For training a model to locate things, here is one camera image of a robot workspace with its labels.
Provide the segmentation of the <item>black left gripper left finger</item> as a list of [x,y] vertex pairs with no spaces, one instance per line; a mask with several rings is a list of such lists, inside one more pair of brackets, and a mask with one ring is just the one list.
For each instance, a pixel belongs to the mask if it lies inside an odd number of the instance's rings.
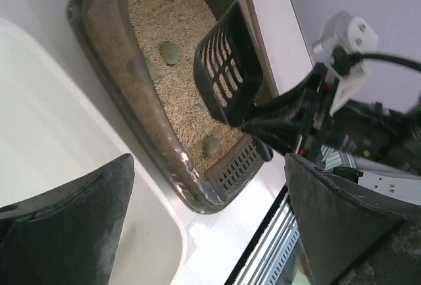
[[134,186],[123,154],[1,208],[2,284],[108,284]]

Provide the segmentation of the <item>grey-green litter clump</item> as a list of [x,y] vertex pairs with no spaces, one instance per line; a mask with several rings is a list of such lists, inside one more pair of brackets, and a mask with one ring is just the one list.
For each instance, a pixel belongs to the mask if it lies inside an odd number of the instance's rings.
[[180,48],[175,43],[167,41],[161,44],[160,54],[167,65],[173,66],[180,58]]
[[227,66],[222,71],[221,76],[225,77],[225,81],[227,81],[233,87],[233,89],[237,89],[237,87],[243,83],[243,78],[236,66]]
[[220,141],[213,135],[209,135],[205,139],[204,153],[209,159],[215,158],[220,152]]

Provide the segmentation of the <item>brown plastic litter box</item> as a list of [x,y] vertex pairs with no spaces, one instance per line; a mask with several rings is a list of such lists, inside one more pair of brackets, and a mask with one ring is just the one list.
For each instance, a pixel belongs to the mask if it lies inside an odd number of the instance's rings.
[[69,0],[68,19],[155,172],[197,213],[213,214],[229,205],[263,166],[252,138],[242,137],[200,175],[159,102],[130,26],[128,0]]

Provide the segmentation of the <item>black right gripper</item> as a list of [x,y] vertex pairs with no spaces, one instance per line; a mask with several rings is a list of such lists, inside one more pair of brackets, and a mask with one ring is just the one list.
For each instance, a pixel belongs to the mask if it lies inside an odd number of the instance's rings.
[[401,113],[380,102],[349,100],[330,114],[338,85],[328,68],[316,63],[298,86],[252,109],[241,130],[282,155],[296,153],[315,162],[326,146],[420,175],[420,111]]

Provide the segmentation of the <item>white plastic tub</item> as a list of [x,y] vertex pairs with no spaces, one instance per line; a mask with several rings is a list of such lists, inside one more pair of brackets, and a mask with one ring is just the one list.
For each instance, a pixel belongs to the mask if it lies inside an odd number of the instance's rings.
[[[1,20],[1,204],[39,195],[128,153],[129,147],[56,60],[22,28]],[[186,233],[143,165],[111,284],[170,284]]]

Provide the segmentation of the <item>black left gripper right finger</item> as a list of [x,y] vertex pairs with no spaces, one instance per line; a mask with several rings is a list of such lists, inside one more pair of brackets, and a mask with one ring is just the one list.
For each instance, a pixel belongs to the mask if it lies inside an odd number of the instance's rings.
[[420,206],[294,153],[285,176],[313,284],[420,283]]

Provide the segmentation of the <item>black slotted litter scoop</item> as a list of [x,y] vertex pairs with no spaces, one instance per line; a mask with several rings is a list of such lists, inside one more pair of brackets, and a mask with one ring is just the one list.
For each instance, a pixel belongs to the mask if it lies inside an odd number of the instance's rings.
[[193,75],[211,117],[241,126],[264,75],[239,3],[232,3],[197,45]]

